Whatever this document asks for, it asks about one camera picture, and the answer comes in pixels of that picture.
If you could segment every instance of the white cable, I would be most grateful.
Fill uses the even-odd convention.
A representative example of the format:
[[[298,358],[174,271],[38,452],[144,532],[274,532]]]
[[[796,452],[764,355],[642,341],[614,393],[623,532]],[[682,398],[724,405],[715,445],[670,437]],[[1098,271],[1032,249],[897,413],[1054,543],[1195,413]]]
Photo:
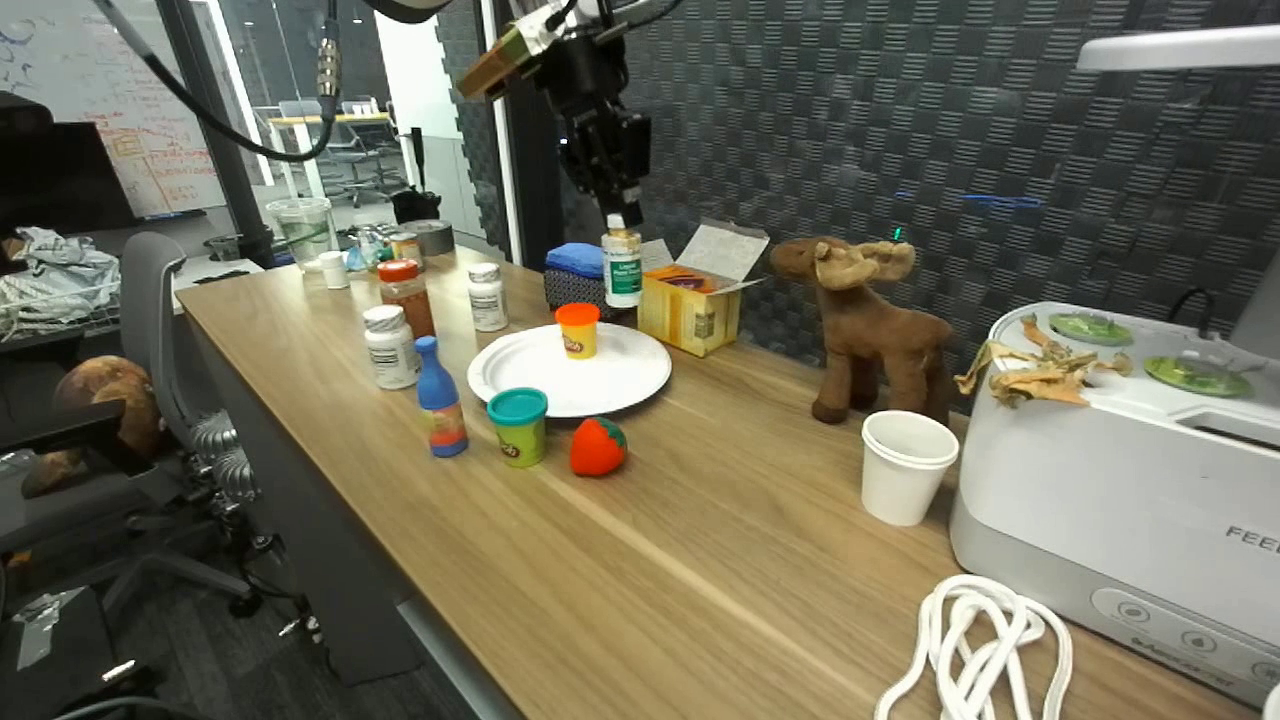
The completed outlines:
[[[972,648],[969,631],[982,627],[982,619],[987,619],[994,640]],[[1054,627],[1058,636],[1058,673],[1045,689],[1041,720],[1058,720],[1071,684],[1070,622],[1054,607],[987,574],[940,578],[922,604],[912,668],[879,696],[878,720],[887,720],[893,705],[900,705],[915,689],[925,662],[937,676],[944,720],[995,720],[994,689],[1000,676],[1008,676],[1016,720],[1032,720],[1019,648],[1045,640],[1045,627]]]

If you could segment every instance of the yellow cup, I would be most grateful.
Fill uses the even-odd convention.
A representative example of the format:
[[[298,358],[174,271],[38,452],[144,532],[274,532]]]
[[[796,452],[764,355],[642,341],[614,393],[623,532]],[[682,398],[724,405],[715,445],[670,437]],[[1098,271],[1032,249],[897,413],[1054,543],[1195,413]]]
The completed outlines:
[[[595,304],[562,304],[558,324],[562,324],[565,352],[571,358],[595,355],[595,324],[600,324]]]

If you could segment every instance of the wooden countertop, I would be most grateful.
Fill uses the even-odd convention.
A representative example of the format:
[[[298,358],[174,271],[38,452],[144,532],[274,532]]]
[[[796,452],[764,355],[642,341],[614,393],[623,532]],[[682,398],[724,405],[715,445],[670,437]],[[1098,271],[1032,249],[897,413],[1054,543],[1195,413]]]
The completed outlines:
[[[929,522],[878,522],[858,496],[862,419],[807,419],[817,370],[759,347],[674,352],[674,385],[621,415],[621,475],[568,472],[571,424],[552,424],[547,460],[516,472],[465,385],[491,335],[473,333],[461,269],[430,286],[473,431],[461,460],[424,452],[413,393],[373,385],[358,321],[369,284],[328,291],[280,269],[180,301],[530,715],[873,712],[912,660],[922,598],[962,570],[950,487]],[[537,271],[507,269],[507,296],[511,328],[547,324]],[[1071,636],[1070,715],[1256,715]],[[1054,642],[1029,650],[1035,701],[1048,660]],[[937,712],[932,684],[900,705]]]

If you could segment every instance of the stuffed animal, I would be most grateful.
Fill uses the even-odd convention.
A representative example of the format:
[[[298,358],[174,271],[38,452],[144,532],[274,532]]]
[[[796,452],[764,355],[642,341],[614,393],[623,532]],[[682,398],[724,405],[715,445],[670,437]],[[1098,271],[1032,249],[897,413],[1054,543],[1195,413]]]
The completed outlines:
[[[53,393],[53,406],[89,406],[89,405],[123,405],[118,438],[139,460],[157,460],[164,438],[164,419],[151,397],[151,379],[139,365],[123,355],[93,355],[79,358]],[[24,496],[69,487],[89,475],[89,460],[79,446],[60,446],[38,454]]]
[[[897,284],[915,269],[912,243],[893,238],[782,238],[770,251],[775,276],[807,281],[820,296],[824,379],[811,415],[849,419],[849,406],[878,406],[887,379],[887,406],[950,419],[951,375],[944,352],[951,324],[887,304],[873,284]]]

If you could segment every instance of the stuffed moose toy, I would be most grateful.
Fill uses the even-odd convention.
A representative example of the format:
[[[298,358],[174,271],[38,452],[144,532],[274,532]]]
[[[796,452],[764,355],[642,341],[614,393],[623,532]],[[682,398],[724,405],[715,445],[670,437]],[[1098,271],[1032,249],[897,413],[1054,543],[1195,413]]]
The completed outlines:
[[[811,415],[824,424],[849,419],[849,406],[884,405],[950,419],[951,375],[944,352],[951,324],[887,304],[873,284],[897,284],[915,269],[912,243],[893,238],[782,238],[770,264],[783,281],[807,281],[820,296],[824,379]]]

